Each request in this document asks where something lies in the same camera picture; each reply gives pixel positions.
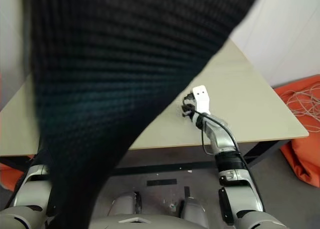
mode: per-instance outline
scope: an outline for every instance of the black knit fabric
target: black knit fabric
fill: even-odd
[[[36,114],[60,212],[50,228],[85,229],[112,169],[254,0],[27,2]]]

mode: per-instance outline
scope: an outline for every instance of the orange bean bag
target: orange bean bag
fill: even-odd
[[[15,190],[17,181],[24,173],[22,171],[13,169],[7,165],[0,163],[0,182],[1,186],[10,191]]]
[[[315,86],[318,88],[318,84],[320,84],[320,75],[315,75],[278,87],[275,92],[287,103],[294,92],[305,91]],[[318,100],[320,99],[320,89],[312,90],[312,94]],[[310,107],[305,95],[299,95],[299,97],[304,107]],[[290,103],[288,107],[291,110],[297,110],[302,106],[300,102]],[[309,115],[297,116],[297,119],[309,131],[309,136],[293,139],[284,145],[281,151],[300,180],[320,188],[320,132],[311,132],[320,127],[320,122]]]

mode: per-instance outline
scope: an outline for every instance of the wire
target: wire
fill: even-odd
[[[320,83],[315,83],[306,90],[288,90],[280,95],[296,117],[309,116],[315,119],[317,125],[303,124],[310,133],[320,132],[320,99],[315,96],[316,90],[320,90]]]
[[[204,142],[204,127],[201,128],[201,141],[202,141],[202,149],[203,149],[204,153],[209,156],[214,156],[215,154],[210,153],[206,150],[205,142]]]

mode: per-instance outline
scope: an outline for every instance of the table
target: table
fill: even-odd
[[[205,85],[210,96],[210,111],[224,119],[239,143],[258,142],[246,155],[250,166],[279,149],[294,138],[309,133],[291,113],[274,90],[238,49],[228,40],[207,63],[190,85],[143,131],[130,150],[190,147],[201,144],[200,132],[188,118],[182,117],[181,104],[191,88]],[[4,156],[36,154],[39,133],[33,116],[32,103],[26,101],[25,83],[0,112],[2,136],[0,159]],[[203,164],[162,165],[121,169],[119,175],[132,172],[167,171],[171,169],[203,168]]]

